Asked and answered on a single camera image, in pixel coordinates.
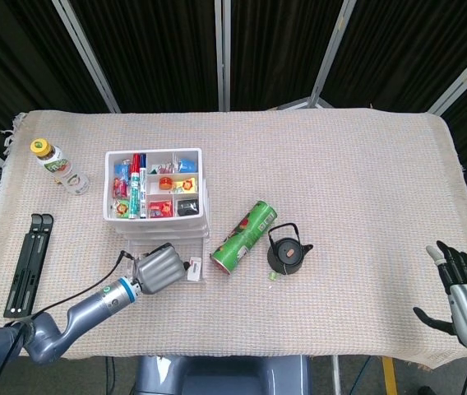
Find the plastic organizer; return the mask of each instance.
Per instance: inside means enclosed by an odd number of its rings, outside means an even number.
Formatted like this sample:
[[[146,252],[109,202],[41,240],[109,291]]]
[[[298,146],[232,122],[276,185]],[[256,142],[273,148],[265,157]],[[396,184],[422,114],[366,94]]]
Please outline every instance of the plastic organizer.
[[[150,202],[171,201],[173,216],[163,218],[116,218],[113,216],[113,180],[114,166],[123,160],[131,160],[133,154],[146,154],[146,205]],[[166,163],[174,164],[176,160],[191,160],[197,168],[195,173],[164,173],[150,174],[154,166]],[[159,189],[159,180],[170,177],[174,182],[195,178],[197,182],[196,193],[174,193],[172,190]],[[190,216],[179,216],[178,202],[196,199],[199,203],[199,212]],[[115,231],[128,240],[158,240],[173,241],[183,239],[204,238],[209,234],[208,220],[208,192],[203,172],[202,152],[199,148],[182,148],[172,150],[137,150],[137,151],[109,151],[105,155],[105,181],[104,181],[104,219]]]

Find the teapot spout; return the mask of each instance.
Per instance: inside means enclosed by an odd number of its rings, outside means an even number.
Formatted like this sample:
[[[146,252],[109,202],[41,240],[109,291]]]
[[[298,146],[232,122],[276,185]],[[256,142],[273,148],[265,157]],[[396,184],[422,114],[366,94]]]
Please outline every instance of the teapot spout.
[[[308,251],[314,248],[312,244],[306,244],[303,247],[303,255],[307,255]]]

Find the candy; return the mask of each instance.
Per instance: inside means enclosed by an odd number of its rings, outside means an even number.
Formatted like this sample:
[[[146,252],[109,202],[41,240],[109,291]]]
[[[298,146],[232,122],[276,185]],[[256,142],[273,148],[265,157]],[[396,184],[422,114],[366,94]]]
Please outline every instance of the candy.
[[[129,198],[129,168],[130,161],[124,160],[115,165],[115,177],[113,180],[113,197]]]
[[[162,177],[159,180],[159,189],[163,189],[165,191],[168,191],[172,187],[173,187],[173,180],[170,177]]]
[[[129,201],[126,199],[115,199],[113,211],[117,218],[129,218]]]
[[[195,162],[189,159],[181,159],[176,161],[177,173],[196,173],[197,167]]]
[[[197,184],[195,177],[185,179],[184,181],[176,181],[173,183],[173,193],[195,193],[197,192]]]
[[[180,200],[177,202],[178,216],[195,216],[199,213],[199,201],[197,199]]]
[[[170,216],[173,216],[173,204],[171,200],[150,203],[150,218],[166,218]]]
[[[150,174],[172,174],[173,163],[162,163],[160,165],[151,165]]]

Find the woven cloth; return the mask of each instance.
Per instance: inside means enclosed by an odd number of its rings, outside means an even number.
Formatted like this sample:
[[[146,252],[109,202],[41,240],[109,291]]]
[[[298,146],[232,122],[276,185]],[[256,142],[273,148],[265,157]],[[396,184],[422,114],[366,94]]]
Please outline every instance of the woven cloth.
[[[72,196],[53,183],[30,153],[35,137],[87,173],[88,193]],[[54,216],[34,311],[98,281],[126,246],[102,219],[106,151],[200,147],[212,248],[259,199],[277,211],[275,225],[295,222],[302,242],[314,245],[299,272],[276,281],[267,238],[231,276],[206,257],[206,282],[142,296],[76,341],[67,358],[367,354],[437,367],[467,356],[412,311],[450,316],[425,246],[441,239],[467,251],[467,188],[438,117],[371,109],[35,111],[12,140],[0,184],[0,326],[31,213]],[[50,310],[62,330],[78,301]]]

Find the cable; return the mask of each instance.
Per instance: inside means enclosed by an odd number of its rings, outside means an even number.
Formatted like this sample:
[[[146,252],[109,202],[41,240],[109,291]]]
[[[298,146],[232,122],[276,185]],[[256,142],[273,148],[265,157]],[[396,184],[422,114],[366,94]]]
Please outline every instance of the cable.
[[[113,382],[111,388],[109,387],[109,358],[111,358],[111,365],[113,366]],[[111,356],[105,357],[105,393],[106,395],[112,395],[115,389],[115,382],[117,381],[117,375],[115,373],[115,359]]]
[[[95,288],[96,286],[99,286],[102,282],[106,281],[108,279],[109,276],[111,276],[113,274],[113,272],[115,270],[117,270],[117,267],[118,265],[120,264],[120,262],[122,261],[122,258],[128,258],[128,259],[134,259],[133,256],[130,254],[130,253],[127,253],[126,251],[122,250],[120,251],[120,255],[118,255],[118,259],[117,259],[117,262],[115,263],[115,266],[113,266],[113,269],[111,269],[111,272],[109,272],[107,275],[104,276],[104,278],[102,278],[100,281],[97,281],[95,284],[93,284],[92,286],[90,286],[89,288],[85,288],[84,290],[78,292],[77,294],[74,294],[73,296],[69,296],[68,298],[66,299],[63,299],[63,300],[60,300],[59,302],[56,302],[56,303],[53,303],[53,304],[50,304],[49,306],[47,307],[44,307],[43,309],[41,309],[40,311],[38,311],[37,313],[33,314],[31,319],[36,319],[38,316],[40,316],[44,311],[47,311],[49,309],[52,309],[53,307],[56,307],[58,306],[59,304],[62,304],[62,303],[66,303],[68,302],[69,300],[72,300],[72,299],[75,299],[77,298],[78,296],[80,295],[83,295],[85,294],[86,292],[92,290],[93,288]]]
[[[365,368],[367,367],[370,360],[371,360],[371,356],[369,355],[367,360],[363,364],[362,369],[359,371],[358,377],[356,377],[356,379],[354,380],[354,384],[352,385],[352,388],[350,389],[349,395],[352,395],[354,393],[354,390],[356,389],[356,387],[358,387],[359,380],[361,379],[362,374],[365,371]]]
[[[11,348],[9,348],[9,351],[8,351],[7,355],[5,355],[5,358],[3,358],[2,365],[0,366],[0,376],[2,375],[3,368],[5,368],[5,365],[7,364],[7,361],[11,357],[12,352],[14,351],[14,349],[16,348],[16,345],[18,344],[18,341],[20,340],[21,334],[23,333],[21,328],[22,327],[20,327],[20,330],[18,330],[18,334],[14,338],[14,342],[12,343]]]
[[[465,391],[467,391],[467,375],[465,376],[464,387],[462,388],[461,395],[465,395]]]
[[[46,310],[49,310],[55,306],[58,306],[59,304],[62,304],[62,303],[65,303],[65,302],[68,302],[69,300],[72,300],[72,299],[75,299],[76,297],[82,295],[82,294],[85,294],[87,291],[89,290],[92,290],[93,288],[95,288],[96,286],[99,286],[100,283],[102,283],[103,281],[105,281],[109,276],[111,276],[113,274],[113,272],[117,269],[118,265],[120,264],[120,262],[122,261],[122,259],[126,257],[128,259],[134,259],[133,256],[130,254],[130,253],[127,253],[126,251],[122,250],[120,251],[120,254],[118,255],[118,259],[117,259],[117,262],[115,263],[115,266],[113,266],[113,269],[111,269],[111,271],[106,275],[104,276],[104,278],[102,278],[100,281],[96,282],[94,285],[90,286],[89,288],[85,288],[83,291],[81,292],[78,292],[77,294],[74,294],[73,296],[69,296],[68,298],[64,299],[64,300],[60,300],[59,302],[57,303],[53,303],[53,304],[50,304],[49,306],[47,307],[44,307],[43,309],[41,309],[39,312],[37,312],[36,314],[33,314],[30,319],[36,319],[36,317],[38,317],[39,315],[41,315],[44,311]],[[5,368],[5,365],[7,364],[7,361],[9,360],[12,352],[14,351],[14,349],[16,348],[16,344],[18,343],[18,341],[20,340],[20,337],[21,337],[21,334],[22,334],[22,331],[21,331],[21,328],[20,330],[18,331],[18,334],[16,335],[16,338],[14,339],[14,342],[12,343],[12,346],[11,348],[9,349],[9,352],[7,353],[7,355],[5,356],[5,358],[3,359],[3,362],[2,362],[2,365],[0,366],[0,376],[2,375],[2,372],[3,372],[3,369]]]

